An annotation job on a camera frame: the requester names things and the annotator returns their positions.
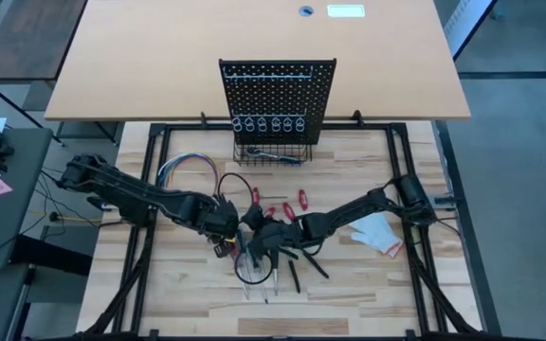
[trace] white sticker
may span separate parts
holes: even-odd
[[[366,10],[363,5],[328,5],[328,16],[333,18],[363,18]]]

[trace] light wood surface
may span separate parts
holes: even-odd
[[[430,123],[409,122],[408,127],[415,166],[425,189],[430,193],[447,192]],[[117,162],[122,171],[140,175],[148,130],[147,122],[126,124]],[[300,168],[239,167],[230,160],[231,151],[231,132],[173,132],[169,156],[206,153],[216,161],[220,171],[241,173],[252,186],[259,188],[263,197],[288,197],[263,198],[264,206],[288,200],[297,213],[300,207],[295,197],[299,188],[307,192],[309,211],[327,211],[381,186],[391,177],[387,142],[382,132],[323,131],[314,149],[313,162]],[[155,167],[152,170],[153,181]],[[205,193],[211,193],[212,187],[209,166],[198,160],[181,164],[170,185]],[[240,214],[246,211],[249,194],[239,180],[225,180],[223,192]],[[402,236],[398,219],[391,214],[386,216]],[[305,259],[300,259],[296,265],[302,292],[297,294],[287,258],[282,256],[280,294],[273,295],[272,281],[268,281],[270,304],[265,305],[258,288],[251,289],[249,301],[244,298],[230,259],[216,259],[203,236],[159,218],[142,334],[149,329],[160,329],[162,335],[359,336],[402,335],[405,329],[418,330],[405,250],[395,259],[382,256],[353,242],[352,230],[345,226],[327,240],[316,256],[330,279],[323,278]],[[105,221],[117,219],[115,213],[105,214]],[[446,222],[455,225],[451,220]],[[127,225],[101,229],[78,331],[94,323],[117,291],[128,233]],[[431,228],[430,237],[442,289],[466,320],[479,328],[459,238],[440,224]],[[427,290],[425,293],[429,321],[433,321],[430,297]],[[132,303],[128,304],[126,316],[131,313]],[[129,320],[126,317],[126,330]]]
[[[431,0],[91,0],[45,118],[228,117],[219,59],[333,58],[327,117],[470,117]]]

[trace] pegboard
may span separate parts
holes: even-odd
[[[317,144],[336,65],[221,60],[235,143]]]

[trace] gray floor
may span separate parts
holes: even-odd
[[[443,20],[455,4],[436,1]],[[459,70],[546,70],[546,1],[501,0],[500,6],[504,17],[484,22],[458,60]],[[463,87],[473,117],[448,127],[502,331],[546,338],[546,81],[464,81]],[[2,90],[19,103],[27,94],[26,86]],[[43,113],[32,114],[43,121]],[[1,101],[0,116],[8,117],[13,127],[30,127]],[[101,153],[111,161],[116,155],[104,140],[68,141],[65,149],[53,143],[46,165],[61,169],[82,152]],[[100,217],[79,194],[56,191],[54,196],[85,217]],[[31,210],[41,211],[42,200],[33,198]],[[26,335],[71,334],[79,308],[37,306]]]

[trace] table leg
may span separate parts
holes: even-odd
[[[115,137],[112,136],[109,132],[106,131],[106,129],[104,129],[104,127],[102,127],[102,124],[100,124],[100,122],[94,122],[94,124],[96,124],[96,126],[100,129],[100,131],[111,141],[113,142],[113,144],[115,146],[118,146],[118,142],[115,140]]]
[[[9,261],[42,265],[82,276],[88,276],[92,266],[89,256],[24,235],[16,238]]]
[[[31,117],[23,108],[19,107],[18,105],[16,105],[16,103],[14,103],[13,101],[11,101],[10,99],[8,99],[4,94],[2,94],[0,92],[0,99],[2,99],[5,103],[7,103],[9,106],[11,106],[12,108],[14,108],[17,112],[19,112],[22,116],[26,117],[29,121],[31,121],[34,125],[36,125],[37,127],[39,128],[44,128],[44,126],[39,123],[38,121],[35,120],[35,118]],[[64,143],[60,140],[60,138],[56,137],[56,136],[53,136],[52,138],[54,138],[54,140],[56,140],[56,142],[60,143],[62,146],[64,146]]]

